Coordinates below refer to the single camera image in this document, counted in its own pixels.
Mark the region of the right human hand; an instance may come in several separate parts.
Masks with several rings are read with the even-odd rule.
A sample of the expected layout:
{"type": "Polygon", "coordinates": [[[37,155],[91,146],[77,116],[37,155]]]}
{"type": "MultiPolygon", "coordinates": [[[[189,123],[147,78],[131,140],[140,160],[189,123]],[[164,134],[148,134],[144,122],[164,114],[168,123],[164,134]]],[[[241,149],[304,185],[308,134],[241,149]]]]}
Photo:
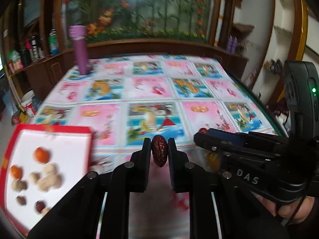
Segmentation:
{"type": "Polygon", "coordinates": [[[289,205],[283,205],[279,209],[277,208],[276,204],[271,202],[270,200],[256,194],[257,199],[262,203],[266,209],[271,212],[273,216],[279,215],[282,218],[291,218],[292,223],[301,223],[303,222],[311,213],[316,199],[314,197],[306,196],[303,200],[298,212],[294,214],[295,210],[297,209],[300,201],[295,201],[289,205]]]}

